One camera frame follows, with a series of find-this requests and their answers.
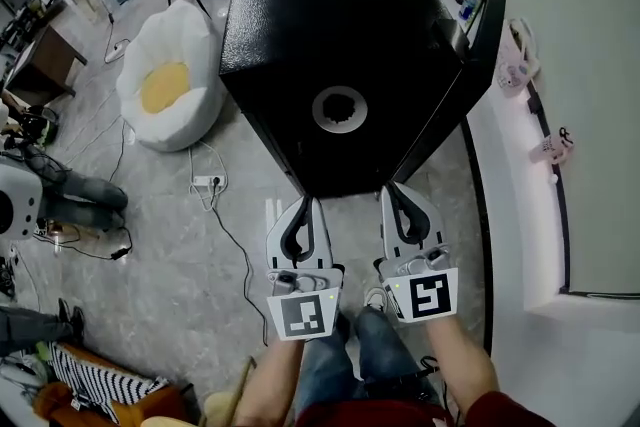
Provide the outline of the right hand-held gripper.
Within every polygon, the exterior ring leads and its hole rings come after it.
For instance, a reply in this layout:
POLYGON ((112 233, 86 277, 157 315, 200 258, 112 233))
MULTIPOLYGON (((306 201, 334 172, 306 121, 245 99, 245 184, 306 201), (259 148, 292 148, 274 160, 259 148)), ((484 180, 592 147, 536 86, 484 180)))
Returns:
POLYGON ((458 268, 449 258, 438 209, 416 190, 387 182, 381 191, 386 258, 374 265, 401 323, 455 315, 458 268))

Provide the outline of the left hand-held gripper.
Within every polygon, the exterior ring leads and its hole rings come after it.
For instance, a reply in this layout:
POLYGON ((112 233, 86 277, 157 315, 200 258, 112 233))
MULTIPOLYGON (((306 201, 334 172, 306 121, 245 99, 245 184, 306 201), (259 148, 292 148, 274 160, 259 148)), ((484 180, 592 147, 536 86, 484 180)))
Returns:
POLYGON ((321 203, 303 196, 278 218, 267 236, 267 298, 280 340, 311 340, 334 330, 344 267, 333 266, 321 203))

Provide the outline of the person's left forearm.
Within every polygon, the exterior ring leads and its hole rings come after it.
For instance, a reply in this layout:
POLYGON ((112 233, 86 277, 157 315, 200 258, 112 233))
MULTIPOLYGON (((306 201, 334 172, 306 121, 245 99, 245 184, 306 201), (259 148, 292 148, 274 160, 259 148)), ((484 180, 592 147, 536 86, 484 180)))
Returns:
POLYGON ((235 412, 235 427, 283 427, 296 392, 305 342, 273 341, 235 412))

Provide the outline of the person's right forearm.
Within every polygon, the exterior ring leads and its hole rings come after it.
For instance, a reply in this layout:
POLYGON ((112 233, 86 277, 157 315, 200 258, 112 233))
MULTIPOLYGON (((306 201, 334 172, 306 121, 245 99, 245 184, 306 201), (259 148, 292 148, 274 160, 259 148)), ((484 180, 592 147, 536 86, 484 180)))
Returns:
POLYGON ((500 390, 495 367, 457 316, 429 320, 425 328, 444 382, 467 416, 481 397, 500 390))

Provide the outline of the person's white shoe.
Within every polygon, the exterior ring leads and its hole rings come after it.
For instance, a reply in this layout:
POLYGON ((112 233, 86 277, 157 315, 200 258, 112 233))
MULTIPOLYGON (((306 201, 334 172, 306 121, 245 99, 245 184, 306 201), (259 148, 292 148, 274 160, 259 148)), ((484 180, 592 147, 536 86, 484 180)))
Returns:
POLYGON ((365 294, 364 306, 385 313, 388 308, 386 292, 381 287, 373 287, 365 294))

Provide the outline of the white curved ledge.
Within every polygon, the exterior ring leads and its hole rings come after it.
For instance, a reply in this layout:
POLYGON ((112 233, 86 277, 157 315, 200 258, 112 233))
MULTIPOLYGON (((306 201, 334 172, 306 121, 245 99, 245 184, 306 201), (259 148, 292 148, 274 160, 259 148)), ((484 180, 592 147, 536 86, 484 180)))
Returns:
POLYGON ((527 96, 507 97, 493 82, 467 116, 488 210, 497 309, 561 318, 564 284, 560 174, 529 151, 540 139, 527 96), (549 181, 552 174, 556 184, 549 181))

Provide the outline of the person's blue jeans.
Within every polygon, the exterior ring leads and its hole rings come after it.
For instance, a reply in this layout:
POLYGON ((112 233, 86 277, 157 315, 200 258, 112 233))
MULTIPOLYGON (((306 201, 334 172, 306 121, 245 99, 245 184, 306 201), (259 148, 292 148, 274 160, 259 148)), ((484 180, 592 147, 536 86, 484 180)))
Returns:
POLYGON ((441 406, 437 392, 426 378, 417 378, 419 366, 385 313, 364 307, 355 319, 360 343, 360 376, 346 352, 350 324, 339 315, 332 335, 306 343, 294 400, 297 421, 313 406, 399 399, 399 379, 409 377, 408 399, 441 406))

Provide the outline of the wooden chair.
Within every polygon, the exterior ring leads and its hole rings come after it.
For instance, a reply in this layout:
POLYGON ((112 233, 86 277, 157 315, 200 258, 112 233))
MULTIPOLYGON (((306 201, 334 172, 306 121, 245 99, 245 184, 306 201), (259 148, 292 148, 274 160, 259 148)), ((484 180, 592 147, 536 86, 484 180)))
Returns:
POLYGON ((212 393, 205 400, 198 427, 232 427, 248 378, 255 368, 256 361, 249 356, 236 386, 231 390, 212 393))

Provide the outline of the white flower-shaped beanbag chair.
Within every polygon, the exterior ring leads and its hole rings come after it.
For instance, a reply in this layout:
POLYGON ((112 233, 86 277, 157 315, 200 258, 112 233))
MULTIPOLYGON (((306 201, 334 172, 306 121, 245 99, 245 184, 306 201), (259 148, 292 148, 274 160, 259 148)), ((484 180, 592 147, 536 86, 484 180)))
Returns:
POLYGON ((178 0, 151 15, 129 43, 116 91, 121 115, 143 146, 186 149, 218 118, 221 37, 193 4, 178 0))

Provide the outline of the person's red shirt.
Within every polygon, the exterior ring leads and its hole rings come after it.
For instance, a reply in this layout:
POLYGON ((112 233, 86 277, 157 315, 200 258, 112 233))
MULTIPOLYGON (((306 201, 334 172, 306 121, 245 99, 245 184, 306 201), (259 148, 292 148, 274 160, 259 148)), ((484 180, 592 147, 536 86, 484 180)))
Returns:
MULTIPOLYGON (((307 408, 295 427, 455 427, 441 406, 418 401, 353 400, 307 408)), ((465 427, 556 427, 501 392, 481 396, 465 416, 465 427)))

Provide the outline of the pink shopping bag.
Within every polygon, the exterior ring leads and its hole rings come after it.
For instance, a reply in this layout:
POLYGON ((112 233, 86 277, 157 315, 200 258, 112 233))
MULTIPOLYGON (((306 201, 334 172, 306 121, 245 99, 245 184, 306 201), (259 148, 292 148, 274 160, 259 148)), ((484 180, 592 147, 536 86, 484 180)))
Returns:
POLYGON ((540 71, 537 43, 525 18, 505 19, 494 77, 507 97, 518 95, 540 71))

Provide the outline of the orange sofa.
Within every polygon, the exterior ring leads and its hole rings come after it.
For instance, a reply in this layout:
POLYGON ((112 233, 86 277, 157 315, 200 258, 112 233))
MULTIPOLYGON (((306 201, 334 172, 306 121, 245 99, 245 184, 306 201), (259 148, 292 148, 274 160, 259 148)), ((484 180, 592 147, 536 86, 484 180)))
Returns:
MULTIPOLYGON (((68 343, 59 344, 62 344, 73 355, 80 356, 82 359, 142 376, 84 348, 68 343)), ((46 364, 53 371, 49 364, 48 347, 47 353, 46 364)), ((168 386, 148 395, 137 404, 126 406, 114 402, 113 407, 120 421, 120 424, 117 425, 100 411, 81 406, 73 399, 71 389, 56 377, 54 371, 53 374, 52 381, 44 385, 33 400, 34 413, 49 422, 53 427, 141 427, 145 420, 156 416, 165 416, 184 421, 188 419, 183 396, 179 388, 170 381, 168 386)))

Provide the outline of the row of drink bottles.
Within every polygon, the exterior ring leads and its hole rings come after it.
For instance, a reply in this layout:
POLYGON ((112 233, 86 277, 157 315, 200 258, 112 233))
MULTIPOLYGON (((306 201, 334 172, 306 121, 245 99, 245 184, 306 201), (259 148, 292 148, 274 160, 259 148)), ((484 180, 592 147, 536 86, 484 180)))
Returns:
POLYGON ((459 21, 470 24, 476 15, 482 0, 464 0, 458 12, 459 21))

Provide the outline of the black-white striped cloth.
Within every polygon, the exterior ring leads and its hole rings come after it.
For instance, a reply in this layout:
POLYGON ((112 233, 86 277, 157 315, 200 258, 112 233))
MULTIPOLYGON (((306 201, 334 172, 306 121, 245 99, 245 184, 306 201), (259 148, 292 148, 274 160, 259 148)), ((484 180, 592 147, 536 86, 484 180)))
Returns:
POLYGON ((50 342, 49 364, 56 377, 72 391, 81 406, 100 411, 119 425, 113 403, 131 406, 169 385, 167 379, 155 380, 130 374, 73 355, 62 344, 50 342))

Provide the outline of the white round-window backpack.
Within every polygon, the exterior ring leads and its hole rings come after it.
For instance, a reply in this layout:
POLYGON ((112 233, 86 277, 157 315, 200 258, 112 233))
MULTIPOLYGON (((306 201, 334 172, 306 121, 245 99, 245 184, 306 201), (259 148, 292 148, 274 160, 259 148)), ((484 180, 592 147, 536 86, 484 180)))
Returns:
POLYGON ((0 238, 26 240, 33 235, 42 193, 36 174, 0 163, 0 238))

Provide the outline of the brown wooden desk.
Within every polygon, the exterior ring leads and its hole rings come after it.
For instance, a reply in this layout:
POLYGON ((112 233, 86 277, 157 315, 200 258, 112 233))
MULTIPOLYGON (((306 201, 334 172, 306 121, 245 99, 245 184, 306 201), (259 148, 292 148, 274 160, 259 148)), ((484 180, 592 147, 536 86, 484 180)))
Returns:
POLYGON ((4 88, 29 106, 45 106, 64 95, 75 97, 74 88, 67 84, 75 61, 87 65, 78 50, 47 26, 20 54, 4 88))

